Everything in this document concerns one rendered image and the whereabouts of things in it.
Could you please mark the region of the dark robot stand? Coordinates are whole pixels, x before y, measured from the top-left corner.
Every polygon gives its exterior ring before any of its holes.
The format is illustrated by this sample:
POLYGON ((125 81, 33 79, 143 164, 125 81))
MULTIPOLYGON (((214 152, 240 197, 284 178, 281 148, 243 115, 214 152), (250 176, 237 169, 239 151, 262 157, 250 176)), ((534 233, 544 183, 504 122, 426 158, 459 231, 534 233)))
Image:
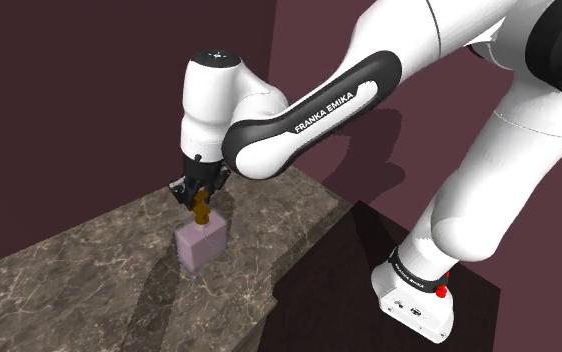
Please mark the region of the dark robot stand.
POLYGON ((407 233, 357 202, 275 284, 257 352, 493 352, 500 290, 462 265, 450 272, 454 327, 444 342, 380 310, 371 271, 407 233))

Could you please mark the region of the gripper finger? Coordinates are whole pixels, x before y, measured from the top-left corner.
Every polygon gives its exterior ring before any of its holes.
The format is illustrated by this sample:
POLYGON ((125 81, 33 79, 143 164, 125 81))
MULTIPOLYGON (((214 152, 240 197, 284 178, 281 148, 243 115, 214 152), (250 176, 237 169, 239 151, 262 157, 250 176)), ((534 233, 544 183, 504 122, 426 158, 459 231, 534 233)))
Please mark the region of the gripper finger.
POLYGON ((219 174, 217 175, 213 183, 215 191, 220 190, 224 186, 230 174, 231 174, 231 170, 226 165, 223 165, 220 168, 219 174))
POLYGON ((186 209, 191 209, 194 204, 194 183, 188 176, 182 176, 178 179, 171 180, 168 183, 168 188, 177 202, 183 205, 186 209))

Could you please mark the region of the pink bottle with brown pump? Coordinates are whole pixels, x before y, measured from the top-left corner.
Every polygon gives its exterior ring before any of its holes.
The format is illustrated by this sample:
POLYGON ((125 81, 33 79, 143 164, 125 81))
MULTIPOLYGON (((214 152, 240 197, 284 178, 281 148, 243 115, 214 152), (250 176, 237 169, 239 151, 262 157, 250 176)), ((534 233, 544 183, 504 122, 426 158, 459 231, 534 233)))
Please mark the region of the pink bottle with brown pump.
POLYGON ((194 219, 175 231, 180 264, 192 279, 206 263, 223 254, 227 248, 227 222, 209 207, 205 201, 207 196, 206 190, 195 195, 194 219))

